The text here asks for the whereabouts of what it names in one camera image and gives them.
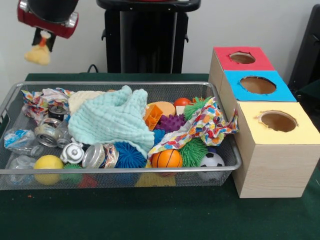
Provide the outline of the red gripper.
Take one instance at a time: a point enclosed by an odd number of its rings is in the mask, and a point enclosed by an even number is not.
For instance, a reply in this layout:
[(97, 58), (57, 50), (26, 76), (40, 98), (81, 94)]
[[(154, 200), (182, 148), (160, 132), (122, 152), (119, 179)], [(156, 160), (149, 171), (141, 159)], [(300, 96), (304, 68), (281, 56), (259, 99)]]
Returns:
[(48, 39), (48, 49), (52, 52), (57, 36), (68, 39), (75, 32), (79, 21), (77, 4), (77, 0), (20, 0), (17, 19), (36, 28), (32, 46), (41, 42), (42, 30), (53, 33)]

